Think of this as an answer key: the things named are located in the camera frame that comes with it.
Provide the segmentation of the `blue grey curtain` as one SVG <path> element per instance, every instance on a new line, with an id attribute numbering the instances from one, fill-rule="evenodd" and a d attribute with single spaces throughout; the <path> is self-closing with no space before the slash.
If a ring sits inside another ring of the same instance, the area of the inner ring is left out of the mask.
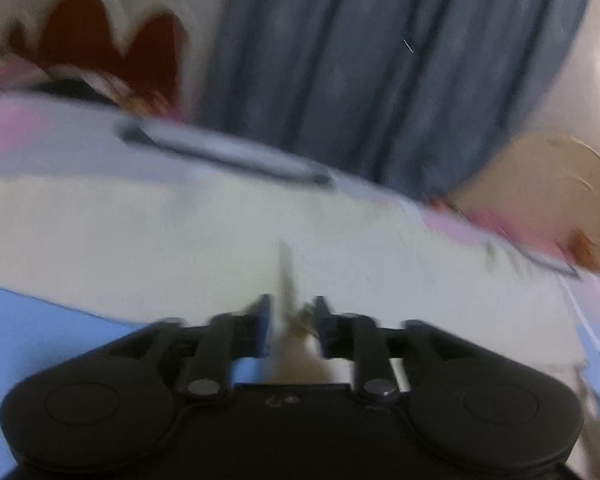
<path id="1" fill-rule="evenodd" d="M 414 200 L 518 132 L 588 0 L 228 0 L 200 110 L 214 130 Z"/>

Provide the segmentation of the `cream white garment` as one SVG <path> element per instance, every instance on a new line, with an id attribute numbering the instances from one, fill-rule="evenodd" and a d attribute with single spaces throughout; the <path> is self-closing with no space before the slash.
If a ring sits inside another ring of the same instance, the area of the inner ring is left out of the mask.
<path id="1" fill-rule="evenodd" d="M 518 250 L 460 244 L 395 204 L 250 179 L 0 179 L 0 287 L 135 322 L 323 296 L 543 370 L 585 363 L 558 278 Z"/>

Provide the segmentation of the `red white scalloped headboard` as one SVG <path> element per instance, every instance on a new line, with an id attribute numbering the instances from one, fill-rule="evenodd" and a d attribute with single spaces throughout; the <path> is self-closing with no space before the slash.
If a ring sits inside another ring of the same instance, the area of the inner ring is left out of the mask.
<path id="1" fill-rule="evenodd" d="M 0 0 L 0 50 L 118 80 L 192 117 L 198 25 L 174 0 Z"/>

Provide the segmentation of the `orange plush toy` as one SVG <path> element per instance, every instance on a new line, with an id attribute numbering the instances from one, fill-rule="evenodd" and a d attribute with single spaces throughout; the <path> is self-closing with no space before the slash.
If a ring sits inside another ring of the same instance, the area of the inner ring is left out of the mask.
<path id="1" fill-rule="evenodd" d="M 595 243 L 584 231 L 576 229 L 572 232 L 568 242 L 568 252 L 578 266 L 593 270 L 597 268 L 594 249 Z"/>

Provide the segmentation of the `pink blanket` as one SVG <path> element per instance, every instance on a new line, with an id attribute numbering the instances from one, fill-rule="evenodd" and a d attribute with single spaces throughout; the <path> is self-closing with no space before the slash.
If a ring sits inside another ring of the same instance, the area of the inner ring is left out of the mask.
<path id="1" fill-rule="evenodd" d="M 554 260 L 572 264 L 576 263 L 572 253 L 564 244 L 547 235 L 516 226 L 515 223 L 493 211 L 477 209 L 464 214 L 444 200 L 432 200 L 429 206 L 431 211 L 422 215 L 426 226 L 449 235 L 457 242 L 475 244 L 484 242 L 490 236 L 495 236 L 534 254 L 542 254 Z"/>

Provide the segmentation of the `cream arched headboard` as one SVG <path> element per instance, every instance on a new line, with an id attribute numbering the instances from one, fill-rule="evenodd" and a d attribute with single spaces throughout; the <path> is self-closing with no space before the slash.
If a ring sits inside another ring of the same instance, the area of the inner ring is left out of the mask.
<path id="1" fill-rule="evenodd" d="M 487 209 L 568 248 L 580 229 L 600 274 L 600 154 L 571 136 L 535 133 L 510 142 L 450 195 L 464 214 Z"/>

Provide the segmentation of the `floral patterned pillow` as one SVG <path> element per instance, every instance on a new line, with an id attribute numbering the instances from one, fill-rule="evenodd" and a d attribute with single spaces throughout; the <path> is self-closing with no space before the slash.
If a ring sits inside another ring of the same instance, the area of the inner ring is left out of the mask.
<path id="1" fill-rule="evenodd" d="M 117 76 L 71 66 L 54 66 L 45 75 L 46 84 L 61 96 L 112 104 L 135 115 L 185 122 L 178 106 L 157 89 L 134 88 Z"/>

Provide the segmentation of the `pastel patterned bed sheet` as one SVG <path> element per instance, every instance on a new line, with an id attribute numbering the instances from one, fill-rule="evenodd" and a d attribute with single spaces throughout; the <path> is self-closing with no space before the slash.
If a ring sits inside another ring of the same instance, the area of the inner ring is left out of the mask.
<path id="1" fill-rule="evenodd" d="M 422 218 L 431 211 L 425 206 L 341 174 L 331 186 L 314 185 L 308 180 L 312 172 L 313 167 L 300 159 L 222 134 L 135 118 L 113 107 L 0 92 L 0 179 L 114 179 L 165 185 L 224 177 L 250 179 L 395 204 L 411 222 L 434 231 Z M 584 478 L 600 479 L 600 276 L 495 236 L 485 242 L 489 240 L 518 250 L 558 278 L 576 322 L 585 363 L 544 372 L 556 375 L 584 400 L 585 434 L 570 465 Z M 302 304 L 274 298 L 272 360 L 279 361 L 290 353 L 285 313 Z M 21 379 L 151 322 L 107 318 L 0 287 L 0 404 Z M 0 478 L 14 463 L 0 430 Z"/>

